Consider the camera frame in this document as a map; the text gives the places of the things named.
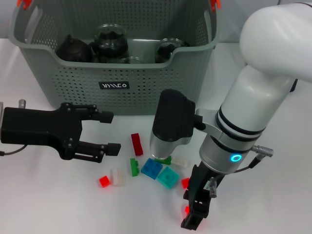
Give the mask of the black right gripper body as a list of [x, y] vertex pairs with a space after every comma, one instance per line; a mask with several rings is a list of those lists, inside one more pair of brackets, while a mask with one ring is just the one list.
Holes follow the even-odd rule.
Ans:
[[208, 215], [211, 198], [210, 190], [206, 186], [211, 178], [215, 178], [218, 187], [224, 175], [209, 169], [205, 164], [193, 166], [187, 190], [183, 195], [183, 199], [188, 201], [187, 215]]

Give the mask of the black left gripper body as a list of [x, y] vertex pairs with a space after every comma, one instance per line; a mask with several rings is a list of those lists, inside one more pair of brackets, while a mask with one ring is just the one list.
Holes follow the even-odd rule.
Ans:
[[64, 160], [76, 157], [82, 115], [64, 103], [54, 111], [4, 108], [0, 140], [4, 144], [49, 146]]

